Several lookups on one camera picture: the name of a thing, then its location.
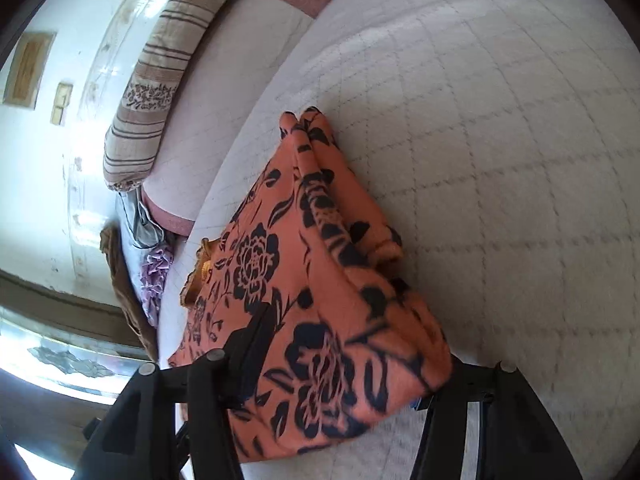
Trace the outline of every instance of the brown garment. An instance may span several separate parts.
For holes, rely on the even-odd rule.
[[[158,362],[156,329],[149,325],[142,305],[133,291],[120,245],[120,230],[117,226],[109,225],[100,232],[100,250],[107,257],[107,263],[111,269],[111,284],[127,324],[136,333],[149,357]]]

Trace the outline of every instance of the purple ruffled fabric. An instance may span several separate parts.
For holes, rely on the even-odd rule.
[[[157,328],[160,313],[160,299],[164,290],[164,281],[169,267],[174,261],[174,253],[168,244],[160,244],[154,248],[142,264],[140,280],[142,281],[142,309],[149,324]]]

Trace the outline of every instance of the metal bolt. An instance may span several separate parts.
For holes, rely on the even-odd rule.
[[[502,370],[503,372],[513,374],[517,369],[518,367],[511,361],[500,361],[500,370]]]
[[[220,361],[225,358],[225,351],[222,348],[214,348],[207,352],[207,360]]]
[[[140,375],[151,375],[156,371],[156,365],[153,363],[144,363],[140,368],[138,368],[138,373]]]

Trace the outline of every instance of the orange floral fabric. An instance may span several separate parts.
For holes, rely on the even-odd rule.
[[[401,238],[347,167],[324,115],[285,112],[280,132],[212,246],[208,277],[195,281],[201,289],[170,359],[189,364],[221,348],[258,307],[273,309],[275,334],[253,394],[229,412],[242,462],[356,437],[451,373],[424,301],[376,270],[402,257]]]

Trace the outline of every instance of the striped pillow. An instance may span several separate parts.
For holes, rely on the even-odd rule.
[[[140,185],[156,160],[184,70],[225,0],[169,0],[140,54],[104,141],[107,186]]]

